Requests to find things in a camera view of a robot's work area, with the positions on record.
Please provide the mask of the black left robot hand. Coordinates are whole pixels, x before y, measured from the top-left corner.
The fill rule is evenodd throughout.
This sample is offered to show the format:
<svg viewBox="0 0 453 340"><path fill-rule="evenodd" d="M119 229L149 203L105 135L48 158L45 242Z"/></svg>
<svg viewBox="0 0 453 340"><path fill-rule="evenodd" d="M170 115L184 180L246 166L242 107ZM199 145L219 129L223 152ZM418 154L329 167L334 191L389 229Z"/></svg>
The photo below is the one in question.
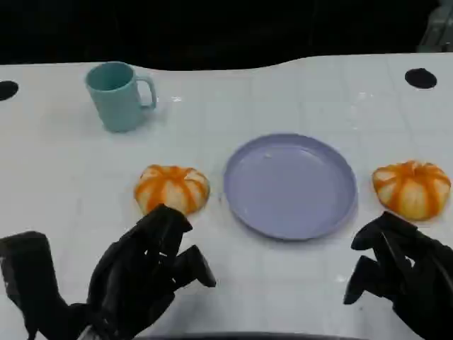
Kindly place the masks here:
<svg viewBox="0 0 453 340"><path fill-rule="evenodd" d="M176 291L193 281L217 282L199 248L180 251L192 229L187 217L158 205L112 243L91 276L87 303L101 339L133 339L168 309Z"/></svg>

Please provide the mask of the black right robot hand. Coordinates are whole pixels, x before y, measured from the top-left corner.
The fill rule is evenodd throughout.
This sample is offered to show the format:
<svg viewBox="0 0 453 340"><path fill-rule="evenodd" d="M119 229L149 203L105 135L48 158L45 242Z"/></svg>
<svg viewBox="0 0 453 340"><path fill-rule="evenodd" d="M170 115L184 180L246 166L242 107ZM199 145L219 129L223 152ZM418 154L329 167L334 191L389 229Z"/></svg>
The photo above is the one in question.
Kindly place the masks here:
<svg viewBox="0 0 453 340"><path fill-rule="evenodd" d="M452 249L390 212L367 223L351 248L361 256L343 302L369 292L392 303L393 311L423 339L452 338Z"/></svg>

